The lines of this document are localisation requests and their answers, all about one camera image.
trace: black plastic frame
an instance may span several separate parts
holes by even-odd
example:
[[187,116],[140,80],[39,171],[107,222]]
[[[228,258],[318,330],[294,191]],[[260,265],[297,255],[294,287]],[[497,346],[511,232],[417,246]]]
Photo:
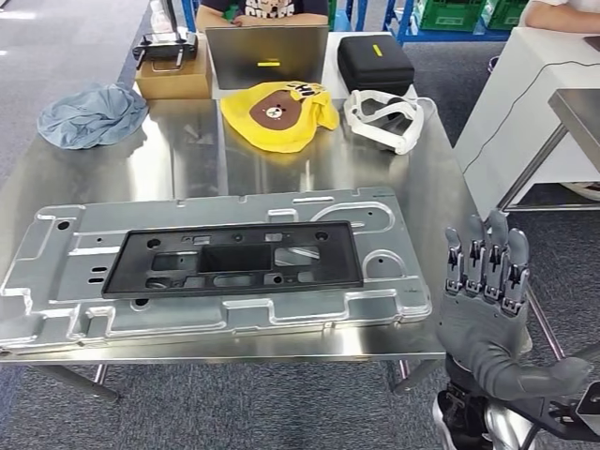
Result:
[[[281,240],[267,240],[267,234],[281,234]],[[306,247],[317,248],[318,262],[275,265],[278,248]],[[175,261],[177,267],[169,268],[174,255],[180,260]],[[204,261],[208,258],[217,260]],[[211,271],[220,265],[229,269]],[[300,273],[307,272],[312,279],[299,279]],[[128,232],[103,286],[102,296],[146,299],[362,286],[362,270],[348,221],[261,223]]]

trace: cardboard box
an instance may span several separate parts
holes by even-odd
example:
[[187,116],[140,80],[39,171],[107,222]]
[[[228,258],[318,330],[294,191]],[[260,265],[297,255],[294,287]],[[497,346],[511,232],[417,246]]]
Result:
[[146,61],[135,74],[142,97],[155,99],[211,98],[212,66],[208,45],[203,37],[198,40],[194,61],[184,61],[179,70],[174,62]]

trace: white vr headset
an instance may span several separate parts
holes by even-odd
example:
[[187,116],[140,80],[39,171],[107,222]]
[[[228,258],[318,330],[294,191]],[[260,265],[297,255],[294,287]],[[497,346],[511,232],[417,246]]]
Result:
[[[373,114],[366,115],[362,112],[362,102],[368,99],[386,106]],[[396,99],[396,102],[390,103],[390,100],[393,99]],[[400,113],[413,122],[402,135],[368,125],[371,122],[392,113]],[[417,99],[394,96],[380,91],[352,91],[350,97],[344,102],[344,114],[346,121],[352,128],[352,132],[388,145],[397,155],[405,155],[413,150],[417,145],[419,136],[421,135],[421,129],[423,128],[425,121],[423,109],[417,103]]]

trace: white shirt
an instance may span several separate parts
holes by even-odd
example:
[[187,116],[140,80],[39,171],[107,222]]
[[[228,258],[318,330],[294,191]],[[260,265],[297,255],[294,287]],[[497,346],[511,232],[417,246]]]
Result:
[[584,12],[600,12],[600,0],[529,0],[529,3],[523,10],[523,14],[521,15],[521,22],[518,26],[525,26],[525,17],[534,1],[547,3],[555,7],[569,5]]

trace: floor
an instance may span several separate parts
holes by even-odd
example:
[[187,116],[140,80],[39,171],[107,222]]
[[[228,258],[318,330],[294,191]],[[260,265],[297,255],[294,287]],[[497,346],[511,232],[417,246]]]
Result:
[[[383,4],[371,2],[365,29],[380,28]],[[128,51],[149,23],[147,0],[11,0],[6,10],[0,15],[0,187],[32,139],[43,106],[92,82],[131,83]],[[488,60],[502,45],[405,50],[417,68],[417,90],[438,103],[454,143],[485,84]],[[556,195],[565,192],[538,194]],[[511,221],[529,236],[532,283],[565,350],[597,339],[598,216]],[[552,362],[539,327],[531,321],[530,329],[530,359]],[[389,378],[384,363],[115,366],[107,385],[123,399],[108,405],[33,369],[0,367],[0,448],[440,448],[430,405],[445,384],[443,372],[402,397],[390,394]],[[542,440],[545,449],[598,448]]]

